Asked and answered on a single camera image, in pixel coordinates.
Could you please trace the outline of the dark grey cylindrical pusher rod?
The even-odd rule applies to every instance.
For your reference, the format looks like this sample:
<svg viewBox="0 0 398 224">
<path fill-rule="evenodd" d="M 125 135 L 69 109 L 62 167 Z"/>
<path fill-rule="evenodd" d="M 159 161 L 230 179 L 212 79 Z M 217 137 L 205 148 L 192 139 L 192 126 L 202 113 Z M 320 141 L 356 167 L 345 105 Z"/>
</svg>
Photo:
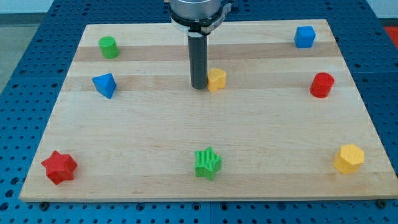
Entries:
<svg viewBox="0 0 398 224">
<path fill-rule="evenodd" d="M 197 90 L 207 87 L 207 36 L 188 36 L 191 85 Z"/>
</svg>

